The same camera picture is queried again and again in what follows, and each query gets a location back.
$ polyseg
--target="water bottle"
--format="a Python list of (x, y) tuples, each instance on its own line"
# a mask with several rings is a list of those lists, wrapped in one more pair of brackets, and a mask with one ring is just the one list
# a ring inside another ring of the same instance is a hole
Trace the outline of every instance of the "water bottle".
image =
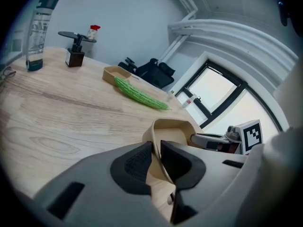
[(39, 0), (34, 10), (27, 34), (27, 70), (39, 70), (43, 66), (43, 48), (46, 31), (58, 0)]

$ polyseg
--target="wood grain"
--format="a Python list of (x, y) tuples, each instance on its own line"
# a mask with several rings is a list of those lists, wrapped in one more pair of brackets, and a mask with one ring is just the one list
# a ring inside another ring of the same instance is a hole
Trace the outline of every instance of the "wood grain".
[[(85, 57), (82, 67), (68, 68), (65, 54), (46, 48), (44, 66), (35, 72), (27, 72), (24, 58), (13, 62), (17, 73), (0, 95), (2, 161), (13, 185), (28, 196), (84, 157), (141, 142), (155, 118), (188, 120), (201, 131), (177, 99), (168, 103), (169, 111), (147, 107), (102, 80), (106, 64)], [(165, 92), (145, 81), (131, 77), (130, 83), (166, 101)], [(150, 174), (147, 183), (153, 203), (169, 219), (174, 185)]]

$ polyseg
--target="green vegetable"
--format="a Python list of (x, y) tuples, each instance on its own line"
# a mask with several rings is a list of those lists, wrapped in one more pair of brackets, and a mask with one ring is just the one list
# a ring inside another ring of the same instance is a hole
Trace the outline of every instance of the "green vegetable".
[(130, 85), (127, 81), (125, 81), (121, 78), (115, 77), (115, 82), (118, 85), (118, 87), (132, 99), (134, 99), (140, 103), (146, 104), (149, 107), (162, 109), (162, 110), (169, 110), (169, 107), (167, 106), (167, 104), (160, 102), (151, 96), (148, 96), (144, 92), (142, 92), (139, 89)]

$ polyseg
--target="red cap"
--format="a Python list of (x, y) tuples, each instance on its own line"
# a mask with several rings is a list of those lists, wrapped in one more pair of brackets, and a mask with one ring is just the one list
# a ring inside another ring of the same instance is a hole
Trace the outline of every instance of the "red cap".
[(98, 29), (100, 29), (101, 27), (98, 25), (91, 25), (90, 28), (98, 31)]

